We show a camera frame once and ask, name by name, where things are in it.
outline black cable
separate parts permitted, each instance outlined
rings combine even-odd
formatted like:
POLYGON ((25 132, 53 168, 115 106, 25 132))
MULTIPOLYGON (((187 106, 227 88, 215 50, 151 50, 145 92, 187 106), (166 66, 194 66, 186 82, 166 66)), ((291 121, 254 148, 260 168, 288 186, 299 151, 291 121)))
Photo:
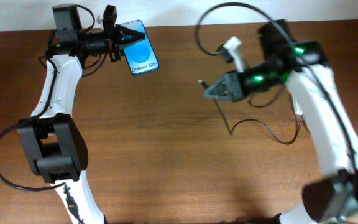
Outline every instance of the black cable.
MULTIPOLYGON (((202 45, 200 42, 200 38, 198 35, 199 29, 200 29, 200 25, 202 20, 204 19, 204 17, 209 14, 211 11, 221 8, 221 7, 228 7, 228 6, 239 6, 239 7, 245 7, 251 10, 254 10, 256 12, 258 12, 259 14, 263 15, 266 19, 269 20, 269 22, 276 28, 276 30, 278 30, 278 32, 280 33, 280 35, 286 40, 286 42, 291 46, 291 48, 296 52, 295 48, 296 45, 295 43, 292 41, 291 37, 288 35, 288 33, 275 21, 273 20, 268 14, 266 14, 264 11, 261 11, 260 9, 256 8, 255 6, 251 6, 250 4, 246 4, 246 3, 239 3, 239 2, 228 2, 228 3, 223 3, 223 4, 218 4, 210 9, 208 9, 199 19, 199 21, 197 22, 196 25, 196 29, 195 29, 195 39, 196 39, 196 43, 198 45, 198 47, 206 54, 211 55, 211 56, 216 56, 219 55, 220 52, 208 52, 202 45)), ((342 133, 345 137, 346 140, 346 145, 347 148, 350 152, 349 158, 351 159, 352 162, 352 166, 354 169, 354 172, 356 174, 358 174, 358 170, 357 170, 357 166, 356 166, 356 152, 354 151, 353 145, 352 145, 352 141, 350 139, 350 135, 347 132, 347 129, 345 127, 345 124, 343 122, 343 120, 341 119, 341 116, 337 110, 337 108, 335 107, 330 94, 326 91, 325 87, 323 86, 323 84, 320 82, 319 78, 317 77, 317 75, 315 74, 314 70, 310 67, 310 64, 308 63, 308 61, 301 55, 301 54, 297 54, 297 57, 300 58, 302 60, 302 62, 304 63, 305 67, 310 71, 310 73, 312 74, 313 78, 315 79, 315 81, 317 82, 317 87, 320 89, 320 91, 322 92, 322 94, 324 95, 325 99, 327 100, 328 104, 330 105, 332 111, 334 112, 334 115, 342 129, 342 133)), ((357 186, 357 179, 355 179, 354 181, 354 185, 357 186)))
POLYGON ((56 32, 55 29, 50 32, 49 37, 48 37, 48 45, 53 44, 53 40, 55 38, 55 32, 56 32))
POLYGON ((248 105, 254 108, 265 108, 267 106, 272 105, 274 102, 276 102, 279 97, 281 96, 281 94, 284 92, 285 90, 285 86, 282 86, 281 89, 279 89, 279 91, 276 93, 276 95, 273 97, 273 99, 271 99, 269 102, 264 103, 262 105, 255 105, 252 103, 252 100, 254 99, 255 93, 251 94, 249 99, 248 99, 248 105))
POLYGON ((350 221, 347 221, 347 220, 343 220, 342 221, 344 224, 357 224, 357 223, 355 223, 355 222, 350 222, 350 221))
POLYGON ((73 196, 70 194, 70 189, 71 188, 67 187, 67 184, 65 184, 63 193, 66 195, 67 209, 78 220, 78 224, 84 224, 84 220, 80 218, 78 205, 75 202, 73 196))
MULTIPOLYGON (((200 83, 205 89, 208 88, 208 85, 207 85, 204 81, 200 80, 199 83, 200 83)), ((244 123, 244 122, 247 122, 247 121, 253 121, 253 122, 258 122, 258 123, 260 123, 260 124, 263 124, 263 125, 267 128, 267 130, 271 133, 271 135, 272 135, 279 143, 284 144, 284 145, 291 145, 291 144, 293 144, 293 143, 296 141, 296 139, 297 139, 297 137, 298 137, 298 134, 299 134, 299 131, 300 131, 301 127, 302 127, 303 116, 301 116, 301 118, 300 118, 300 120, 299 120, 299 124, 298 124, 298 122, 295 120, 297 128, 296 128, 296 130, 295 130, 294 137, 292 138, 292 140, 287 141, 287 142, 282 141, 281 139, 279 139, 265 122, 260 121, 260 120, 257 120, 257 119, 243 119, 242 121, 237 122, 237 123, 230 129, 229 123, 228 123, 228 121, 227 121, 227 119, 226 119, 226 117, 225 117, 225 115, 224 115, 224 113, 223 113, 223 111, 222 111, 222 109, 221 109, 221 107, 220 107, 218 101, 217 101, 216 99, 213 99, 213 101, 214 101, 215 106, 216 106, 216 108, 218 109, 219 114, 221 115, 221 117, 222 117, 222 119, 223 119, 223 122, 224 122, 224 124, 226 125, 227 131, 229 131, 229 134, 230 134, 230 135, 233 135, 234 129, 235 129, 239 124, 244 123)))
MULTIPOLYGON (((48 58, 48 57, 46 57, 46 56, 40 56, 40 57, 38 58, 38 60, 42 63, 42 59, 43 59, 43 58, 46 59, 48 62, 50 62, 50 63, 52 64, 52 66, 53 66, 53 78, 52 78, 52 83, 51 83, 51 85, 50 85, 48 100, 45 102, 45 107, 43 108, 43 110, 42 110, 39 114, 37 114, 37 115, 35 115, 35 116, 33 116, 33 117, 31 117, 31 118, 25 120, 25 121, 18 122, 17 124, 12 125, 12 126, 10 126, 9 128, 3 130, 3 131, 0 133, 0 140, 1 140, 7 133, 9 133, 10 131, 15 130, 15 129, 17 129, 17 128, 23 126, 23 125, 27 125, 27 124, 29 124, 29 123, 34 122, 35 120, 37 120, 38 118, 40 118, 40 117, 48 110, 48 108, 49 108, 49 106, 50 106, 50 100, 52 99, 53 88, 54 88, 54 86, 55 86, 55 82, 56 82, 56 77, 57 77, 58 70, 57 70, 57 67, 56 67, 55 63, 54 63, 50 58, 48 58)), ((14 184, 14 183, 12 183, 11 181, 7 180, 1 173, 0 173, 0 181, 1 181, 2 183, 4 183, 4 184, 6 184, 6 185, 8 185, 8 186, 10 186, 10 187, 12 187, 12 188, 14 188, 14 189, 25 190, 25 191, 30 191, 30 192, 40 192, 40 191, 44 191, 44 190, 51 190, 51 189, 56 189, 56 188, 58 188, 58 187, 61 187, 61 186, 65 185, 65 183, 62 183, 62 184, 58 184, 58 185, 54 185, 54 186, 49 186, 49 187, 24 187, 24 186, 21 186, 21 185, 14 184)))
POLYGON ((80 7, 80 8, 82 8, 82 9, 84 9, 85 11, 87 11, 88 13, 90 13, 91 16, 92 16, 92 20, 93 20, 92 25, 89 26, 88 28, 83 29, 83 30, 81 30, 81 31, 78 32, 79 34, 85 34, 85 33, 89 32, 89 31, 93 28, 93 26, 94 26, 94 23, 95 23, 94 15, 93 15, 93 12, 92 12, 90 9, 88 9, 87 7, 84 7, 84 6, 82 6, 82 5, 77 5, 77 7, 80 7))
POLYGON ((95 72, 97 72, 99 70, 100 67, 102 67, 104 61, 106 60, 107 58, 107 53, 104 55, 102 61, 99 63, 99 65, 92 71, 92 72, 89 72, 88 74, 85 74, 85 75, 82 75, 81 78, 85 78, 85 77, 88 77, 90 75, 93 75, 95 72))
POLYGON ((102 55, 99 54, 99 58, 98 58, 95 62, 93 62, 91 65, 85 66, 85 67, 84 67, 84 70, 85 70, 85 69, 92 68, 93 66, 97 65, 97 64, 100 62, 101 59, 102 59, 102 55))
POLYGON ((40 63, 41 66, 43 66, 44 69, 48 69, 46 64, 44 64, 44 62, 42 61, 43 57, 39 56, 38 57, 38 62, 40 63))
POLYGON ((290 141, 287 141, 287 142, 281 141, 281 140, 273 133, 273 131, 270 129, 270 127, 269 127, 265 122, 260 121, 260 120, 257 120, 257 119, 243 119, 242 121, 237 122, 237 123, 233 126, 233 128, 231 129, 231 134, 233 134, 234 128, 236 128, 237 125, 239 125, 239 124, 241 124, 241 123, 244 123, 244 122, 247 122, 247 121, 253 121, 253 122, 258 122, 258 123, 260 123, 260 124, 263 124, 263 125, 267 128, 267 130, 271 133, 271 135, 272 135, 279 143, 284 144, 284 145, 291 145, 291 144, 293 144, 293 143, 296 141, 296 139, 297 139, 297 137, 298 137, 299 131, 300 131, 301 127, 302 127, 303 116, 301 116, 301 118, 300 118, 300 120, 299 120, 299 124, 298 124, 298 121, 295 120, 295 122, 297 123, 297 127, 296 127, 296 130, 295 130, 295 134, 294 134, 293 138, 292 138, 290 141))

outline wooden table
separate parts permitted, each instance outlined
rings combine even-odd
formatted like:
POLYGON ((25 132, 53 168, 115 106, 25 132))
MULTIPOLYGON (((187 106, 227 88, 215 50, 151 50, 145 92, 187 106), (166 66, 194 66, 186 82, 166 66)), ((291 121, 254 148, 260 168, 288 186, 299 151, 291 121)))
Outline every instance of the wooden table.
MULTIPOLYGON (((242 41, 251 65, 262 62, 260 24, 204 26, 201 38, 215 49, 230 36, 242 41)), ((358 133, 358 21, 296 22, 298 40, 319 40, 336 74, 342 102, 358 133)), ((296 143, 275 142, 257 123, 230 136, 199 79, 209 83, 233 68, 202 53, 194 27, 147 28, 160 69, 133 77, 125 62, 106 62, 78 84, 73 117, 89 150, 88 180, 109 223, 216 223, 287 211, 302 186, 320 178, 306 128, 296 143)), ((35 108, 45 79, 37 56, 48 31, 0 32, 0 131, 35 108)), ((271 98, 277 88, 256 97, 271 98)), ((231 125, 266 121, 291 139, 294 116, 288 93, 268 108, 221 103, 231 125)), ((16 183, 41 187, 16 133, 0 143, 0 170, 16 183)), ((54 191, 28 193, 0 183, 0 223, 69 223, 54 191)))

